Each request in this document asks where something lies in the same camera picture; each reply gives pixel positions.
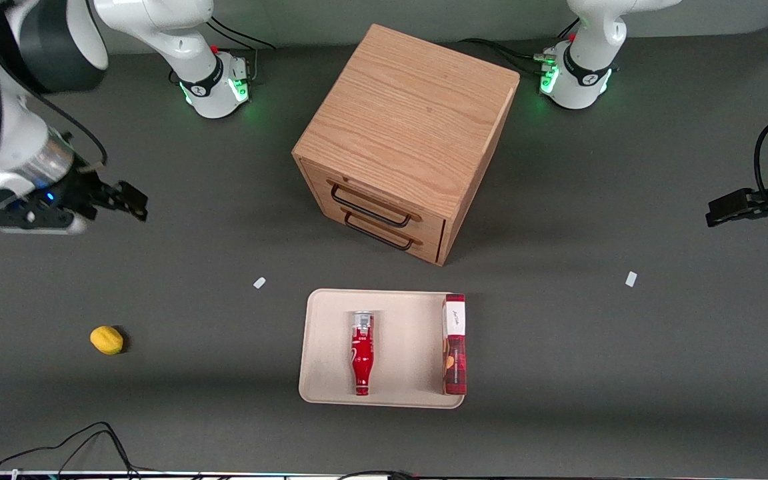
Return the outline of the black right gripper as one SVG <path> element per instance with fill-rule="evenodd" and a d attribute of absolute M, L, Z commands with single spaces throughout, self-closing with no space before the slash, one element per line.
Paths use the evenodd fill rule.
<path fill-rule="evenodd" d="M 124 181 L 100 183 L 96 172 L 73 168 L 63 179 L 35 189 L 23 200 L 24 221 L 94 221 L 97 207 L 147 221 L 147 196 Z"/>

